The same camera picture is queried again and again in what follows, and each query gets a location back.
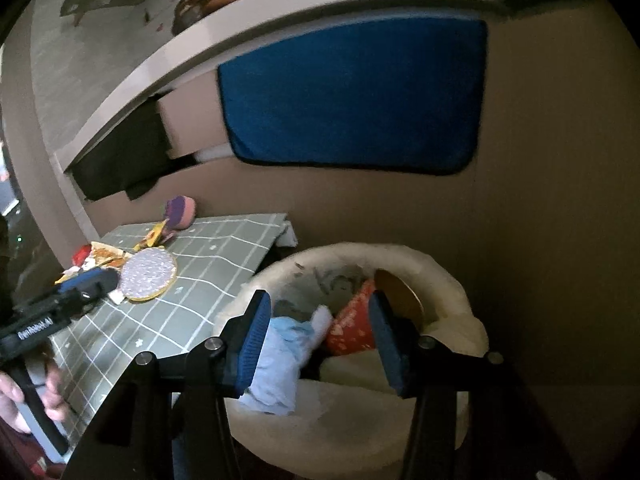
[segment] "tablecloth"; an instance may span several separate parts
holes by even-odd
[[[73,413],[65,422],[74,446],[133,357],[188,352],[226,323],[225,306],[256,271],[284,229],[285,214],[198,218],[167,249],[178,264],[175,283],[144,303],[101,300],[52,338],[62,393]],[[117,227],[100,241],[132,250],[153,223]]]

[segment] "cardboard wall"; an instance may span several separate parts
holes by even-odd
[[[86,209],[103,233],[187,194],[202,215],[288,212],[302,247],[433,255],[596,478],[640,417],[639,98],[640,50],[599,0],[490,23],[479,151],[456,176],[224,158]]]

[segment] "blue cloth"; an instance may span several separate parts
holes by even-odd
[[[451,174],[478,142],[486,24],[415,16],[264,46],[219,69],[231,147],[255,164]]]
[[[295,410],[300,367],[312,351],[314,329],[290,317],[273,317],[251,386],[239,402],[250,410],[287,415]]]

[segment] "blue mat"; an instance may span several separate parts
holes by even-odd
[[[229,139],[253,164],[451,174],[472,159],[486,24],[390,18],[310,32],[219,67]]]

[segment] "human hand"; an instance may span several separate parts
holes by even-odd
[[[47,359],[46,391],[40,398],[44,404],[47,416],[51,420],[62,421],[68,413],[68,406],[63,397],[58,393],[60,386],[60,369],[53,359]],[[20,387],[9,375],[0,372],[0,417],[9,426],[21,433],[31,433],[26,421],[18,411],[16,402],[23,402],[24,394]]]

